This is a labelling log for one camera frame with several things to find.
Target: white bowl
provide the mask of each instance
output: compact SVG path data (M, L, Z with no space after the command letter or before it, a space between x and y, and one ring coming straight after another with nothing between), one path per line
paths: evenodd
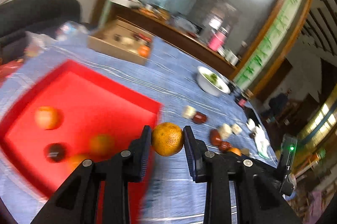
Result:
M213 83L211 83L204 74L211 75L213 72L206 67L198 66L198 74L197 74L197 83L202 90L205 92L219 97L222 93L229 94L230 89L227 84L218 76L218 85L221 86L222 89L216 87Z

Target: cardboard box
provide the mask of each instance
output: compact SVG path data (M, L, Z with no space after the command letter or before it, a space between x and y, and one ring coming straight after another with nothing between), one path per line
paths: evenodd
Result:
M144 44L143 40L134 41L132 45L125 45L122 41L116 41L115 35L134 39L135 33L141 33L146 37L153 39L153 35L129 23L115 20L108 23L103 29L98 30L88 38L88 47L97 52L126 60L140 65L145 65L147 58L139 56L137 52L139 47Z

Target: blue tablecloth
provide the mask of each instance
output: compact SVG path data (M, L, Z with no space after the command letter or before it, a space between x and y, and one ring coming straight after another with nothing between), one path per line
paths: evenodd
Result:
M0 89L0 119L16 101L40 78L66 59L78 61L93 70L124 84L163 104L160 122L173 122L183 128L190 125L196 138L205 141L209 150L209 131L223 123L237 123L242 129L228 141L237 148L248 148L253 158L275 166L275 154L269 148L270 160L257 154L249 137L247 118L234 102L233 95L211 96L195 81L197 67L204 63L185 54L159 38L153 40L151 57L145 66L119 60L86 48L87 36L77 34L48 47L40 56L28 60ZM208 116L196 125L181 116L186 105ZM19 224L30 223L46 200L24 181L0 153L0 196ZM234 186L231 186L232 223L236 223ZM202 223L206 184L195 184L189 175L184 149L164 158L155 157L154 171L145 196L141 223Z

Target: brown wooden door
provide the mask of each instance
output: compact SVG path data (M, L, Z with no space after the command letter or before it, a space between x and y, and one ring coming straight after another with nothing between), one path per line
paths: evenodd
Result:
M280 68L276 71L276 73L272 76L270 81L266 84L266 86L261 90L261 92L256 96L258 100L264 102L271 93L280 85L280 83L284 80L287 74L293 66L287 59L284 59Z

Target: red tray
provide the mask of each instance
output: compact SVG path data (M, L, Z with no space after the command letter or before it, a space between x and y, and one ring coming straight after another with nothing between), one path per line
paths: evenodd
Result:
M60 110L63 121L55 130L42 130L34 114L41 106ZM0 123L1 148L14 167L38 191L50 197L70 175L67 160L52 163L45 157L50 143L64 143L67 157L89 152L89 140L110 134L114 153L127 149L139 138L144 125L153 128L161 104L93 70L68 60L57 67L8 111ZM149 168L153 151L149 156ZM148 183L129 184L131 222L135 223Z

